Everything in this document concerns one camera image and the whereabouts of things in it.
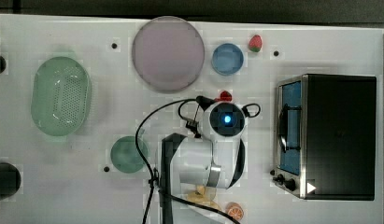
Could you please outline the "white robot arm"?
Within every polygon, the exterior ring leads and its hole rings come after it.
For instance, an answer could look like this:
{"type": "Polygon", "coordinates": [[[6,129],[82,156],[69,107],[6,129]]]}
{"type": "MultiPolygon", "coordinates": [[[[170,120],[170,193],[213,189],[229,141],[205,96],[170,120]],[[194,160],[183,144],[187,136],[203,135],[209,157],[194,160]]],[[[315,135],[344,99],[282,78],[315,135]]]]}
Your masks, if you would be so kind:
{"type": "Polygon", "coordinates": [[[241,139],[249,112],[230,102],[199,96],[203,109],[197,123],[199,138],[180,133],[166,136],[157,153],[161,224],[221,224],[198,203],[179,200],[183,184],[229,189],[241,177],[245,144],[241,139]]]}

